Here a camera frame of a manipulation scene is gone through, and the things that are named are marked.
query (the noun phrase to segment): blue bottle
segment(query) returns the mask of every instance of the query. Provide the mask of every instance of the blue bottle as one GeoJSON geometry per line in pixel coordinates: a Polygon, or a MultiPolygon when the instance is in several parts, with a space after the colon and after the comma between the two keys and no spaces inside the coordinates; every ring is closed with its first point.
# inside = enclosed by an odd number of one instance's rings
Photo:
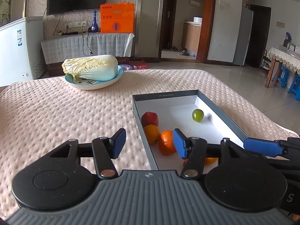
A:
{"type": "Polygon", "coordinates": [[[99,30],[98,25],[97,25],[97,21],[96,21],[97,20],[97,11],[94,11],[93,14],[94,14],[94,21],[93,21],[93,24],[91,26],[91,32],[96,33],[99,30]]]}

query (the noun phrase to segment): doorway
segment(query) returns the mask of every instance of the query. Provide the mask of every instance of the doorway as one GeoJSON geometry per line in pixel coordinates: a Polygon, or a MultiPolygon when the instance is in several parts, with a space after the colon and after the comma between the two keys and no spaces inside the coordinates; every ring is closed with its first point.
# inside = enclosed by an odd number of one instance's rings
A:
{"type": "Polygon", "coordinates": [[[194,17],[202,17],[203,8],[204,0],[163,0],[159,58],[195,62],[201,22],[193,22],[194,17]]]}
{"type": "Polygon", "coordinates": [[[252,31],[245,63],[254,68],[259,68],[267,46],[269,35],[271,8],[250,5],[253,13],[252,31]]]}

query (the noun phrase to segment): green curtain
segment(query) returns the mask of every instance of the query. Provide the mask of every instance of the green curtain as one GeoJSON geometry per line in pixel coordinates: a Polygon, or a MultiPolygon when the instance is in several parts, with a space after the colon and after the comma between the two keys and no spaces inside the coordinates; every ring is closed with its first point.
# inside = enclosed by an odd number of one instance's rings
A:
{"type": "Polygon", "coordinates": [[[0,26],[9,22],[9,0],[0,0],[0,26]]]}

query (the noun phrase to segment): gray refrigerator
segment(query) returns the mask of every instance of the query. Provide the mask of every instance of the gray refrigerator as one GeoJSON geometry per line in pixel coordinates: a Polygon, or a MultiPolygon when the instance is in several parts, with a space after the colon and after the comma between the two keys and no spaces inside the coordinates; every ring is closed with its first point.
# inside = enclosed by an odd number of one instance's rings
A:
{"type": "Polygon", "coordinates": [[[243,66],[248,51],[251,29],[253,22],[253,11],[242,6],[240,29],[236,43],[233,64],[243,66]]]}

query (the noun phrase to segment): lace trim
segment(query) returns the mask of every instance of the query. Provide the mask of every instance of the lace trim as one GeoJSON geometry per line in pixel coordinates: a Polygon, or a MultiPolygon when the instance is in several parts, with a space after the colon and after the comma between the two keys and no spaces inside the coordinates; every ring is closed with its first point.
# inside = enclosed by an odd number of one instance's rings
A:
{"type": "Polygon", "coordinates": [[[300,74],[300,68],[296,67],[295,65],[291,64],[289,61],[283,59],[282,57],[280,57],[280,56],[278,56],[274,53],[269,52],[267,54],[267,58],[269,58],[269,59],[271,58],[271,60],[272,60],[272,58],[275,58],[276,61],[281,62],[283,65],[285,65],[285,66],[289,67],[290,69],[292,69],[295,73],[300,74]]]}

